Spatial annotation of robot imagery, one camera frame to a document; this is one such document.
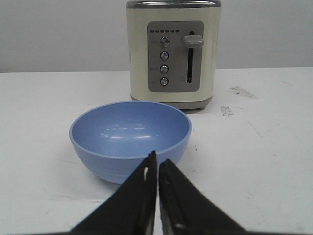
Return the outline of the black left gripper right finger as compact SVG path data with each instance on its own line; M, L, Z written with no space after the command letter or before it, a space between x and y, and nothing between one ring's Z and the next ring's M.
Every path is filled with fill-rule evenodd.
M159 203L164 235L244 235L247 231L208 200L167 159L159 166Z

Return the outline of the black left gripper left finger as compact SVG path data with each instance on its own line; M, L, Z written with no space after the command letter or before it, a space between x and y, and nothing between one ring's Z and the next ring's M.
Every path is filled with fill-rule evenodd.
M152 151L118 190L77 224L71 235L152 235L157 197L157 155Z

